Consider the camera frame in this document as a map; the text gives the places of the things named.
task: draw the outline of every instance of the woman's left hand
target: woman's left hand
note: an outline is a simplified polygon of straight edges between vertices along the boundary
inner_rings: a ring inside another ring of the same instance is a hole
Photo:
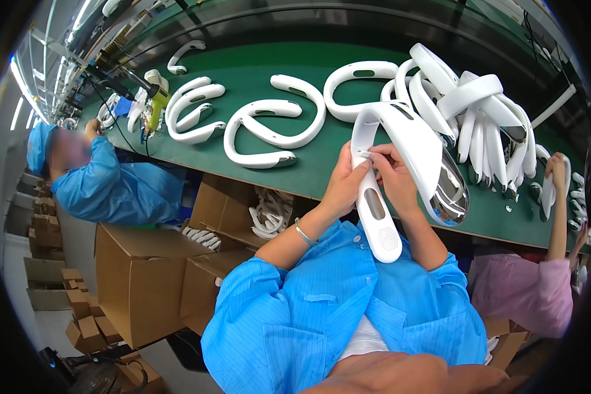
[[[352,169],[350,159],[350,141],[348,141],[341,147],[339,159],[326,187],[326,193],[324,193],[322,202],[319,203],[319,208],[330,215],[333,220],[350,213],[359,194],[359,184],[370,170],[369,160]]]

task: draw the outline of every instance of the worker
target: worker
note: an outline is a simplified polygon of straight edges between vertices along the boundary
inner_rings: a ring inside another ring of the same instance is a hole
[[[370,170],[352,169],[349,141],[320,204],[223,280],[202,349],[226,393],[467,392],[507,379],[483,366],[486,329],[465,275],[399,153],[370,152],[407,233],[401,256],[377,261],[362,225],[338,220]]]
[[[153,225],[177,218],[185,170],[120,164],[99,130],[100,122],[93,119],[85,133],[44,122],[31,131],[28,166],[51,182],[59,205],[90,222]]]
[[[575,248],[566,258],[567,191],[563,154],[555,153],[547,161],[545,177],[550,174],[556,187],[556,202],[545,261],[537,264],[507,251],[476,256],[472,268],[476,272],[472,300],[482,316],[511,319],[530,332],[560,338],[574,307],[571,272],[589,234],[584,224]]]

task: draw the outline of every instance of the white cloth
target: white cloth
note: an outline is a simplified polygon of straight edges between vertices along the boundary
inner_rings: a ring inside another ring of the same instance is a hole
[[[366,354],[370,352],[387,352],[389,349],[381,337],[381,333],[370,323],[370,320],[363,315],[359,325],[352,334],[346,349],[338,361],[341,361],[353,354]]]

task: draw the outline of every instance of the woman's right hand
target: woman's right hand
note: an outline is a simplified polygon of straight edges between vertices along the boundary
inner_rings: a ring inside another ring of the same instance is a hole
[[[565,160],[562,153],[554,153],[547,161],[545,178],[548,178],[550,174],[553,174],[552,181],[556,187],[556,192],[559,195],[565,195]]]
[[[86,124],[86,130],[84,131],[90,142],[94,141],[95,138],[99,137],[99,131],[101,130],[101,122],[98,119],[92,119]]]
[[[394,145],[371,147],[370,159],[372,168],[377,170],[377,181],[385,189],[387,198],[392,202],[398,216],[402,219],[407,214],[421,212],[418,207],[416,183]]]

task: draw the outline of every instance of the cable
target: cable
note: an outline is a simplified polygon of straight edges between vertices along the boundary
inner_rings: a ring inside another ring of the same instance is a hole
[[[534,71],[534,82],[536,83],[536,75],[538,72],[538,58],[536,57],[536,48],[534,47],[534,44],[536,42],[536,39],[534,38],[534,33],[532,32],[532,26],[530,26],[530,23],[528,21],[528,12],[527,11],[523,11],[523,22],[525,22],[526,28],[528,29],[528,33],[530,34],[530,41],[531,41],[531,45],[532,45],[532,53],[534,53],[534,60],[536,62],[536,68]]]
[[[107,105],[107,101],[102,97],[101,93],[99,93],[98,90],[96,90],[95,84],[92,82],[92,79],[90,79],[89,77],[87,78],[87,80],[89,81],[90,85],[92,85],[92,89],[94,89],[94,91],[96,92],[96,95],[101,99],[101,101],[103,102],[103,104],[105,104],[105,106],[107,107],[107,111],[109,111],[110,116],[114,117],[114,115],[111,112],[110,106]],[[114,124],[116,125],[116,127],[118,127],[118,132],[120,133],[120,136],[125,140],[125,142],[127,143],[127,145],[129,146],[129,148],[131,150],[134,151],[134,153],[138,153],[138,151],[136,151],[134,149],[134,147],[129,143],[129,141],[127,140],[127,138],[125,137],[125,134],[123,134],[123,130],[120,129],[120,126],[118,125],[118,122],[116,121],[116,118],[114,118]]]

